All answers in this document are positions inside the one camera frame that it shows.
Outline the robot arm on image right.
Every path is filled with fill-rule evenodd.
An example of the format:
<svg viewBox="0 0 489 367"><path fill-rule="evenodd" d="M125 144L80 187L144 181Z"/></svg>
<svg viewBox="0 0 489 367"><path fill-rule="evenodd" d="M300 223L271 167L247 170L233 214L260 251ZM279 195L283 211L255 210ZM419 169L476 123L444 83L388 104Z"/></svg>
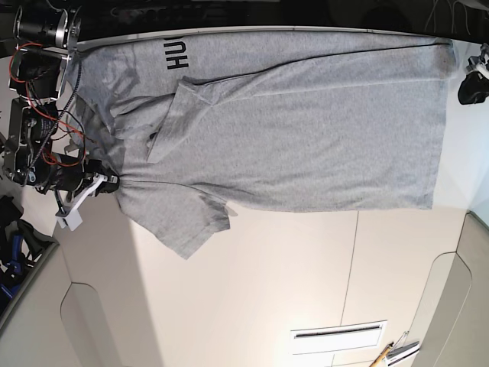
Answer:
<svg viewBox="0 0 489 367"><path fill-rule="evenodd" d="M482 44L481 53L468 58L465 79L458 90L459 103L474 105L485 102L489 93L488 83L488 44Z"/></svg>

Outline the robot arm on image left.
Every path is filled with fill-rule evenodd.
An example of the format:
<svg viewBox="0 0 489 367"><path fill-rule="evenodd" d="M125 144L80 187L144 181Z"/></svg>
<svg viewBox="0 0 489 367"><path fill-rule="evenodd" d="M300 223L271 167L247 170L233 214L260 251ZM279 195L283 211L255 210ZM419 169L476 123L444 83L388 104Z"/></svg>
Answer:
<svg viewBox="0 0 489 367"><path fill-rule="evenodd" d="M69 108L57 107L66 73L80 64L77 54L80 8L29 1L19 5L13 22L16 48L8 65L11 102L8 137L1 143L2 170L12 182L37 192L64 191L69 199L96 196L118 189L116 173L88 157L89 141L79 121L69 124Z"/></svg>

